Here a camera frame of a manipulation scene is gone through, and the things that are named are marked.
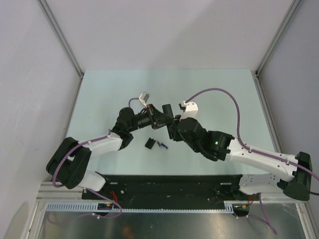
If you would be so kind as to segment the black battery cover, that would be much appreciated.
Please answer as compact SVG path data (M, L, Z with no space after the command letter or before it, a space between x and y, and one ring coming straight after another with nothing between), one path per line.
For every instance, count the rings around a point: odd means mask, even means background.
M147 149L152 149L155 143L156 143L156 140L154 140L153 138L149 138L147 142L145 143L145 147Z

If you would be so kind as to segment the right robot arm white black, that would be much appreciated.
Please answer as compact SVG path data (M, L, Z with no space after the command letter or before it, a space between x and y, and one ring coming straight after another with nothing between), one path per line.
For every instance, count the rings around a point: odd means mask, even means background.
M239 162L270 174L261 187L249 187L248 183L252 180L246 176L237 177L238 183L230 187L230 195L236 200L270 189L271 180L275 181L275 187L292 199L310 199L312 166L311 157L305 152L291 155L255 148L230 134L206 130L194 118L175 118L167 130L170 139L185 142L195 153L211 161Z

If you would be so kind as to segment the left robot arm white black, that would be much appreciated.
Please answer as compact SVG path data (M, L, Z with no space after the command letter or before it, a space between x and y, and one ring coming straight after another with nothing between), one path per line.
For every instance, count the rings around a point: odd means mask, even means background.
M81 187L92 190L99 199L109 196L110 186L98 172L87 169L92 158L108 152L122 150L133 140L132 132L147 126L159 129L174 122L171 105L162 106L162 111L148 104L140 113L126 107L120 110L115 126L107 135L87 141L65 138L49 163L46 171L52 176L53 186L73 189Z

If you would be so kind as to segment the black remote control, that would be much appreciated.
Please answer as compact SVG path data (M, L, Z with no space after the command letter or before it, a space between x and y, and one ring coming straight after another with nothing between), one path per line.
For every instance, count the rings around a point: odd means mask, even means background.
M168 119L174 119L171 104L162 105L162 110L163 110L163 113L168 116Z

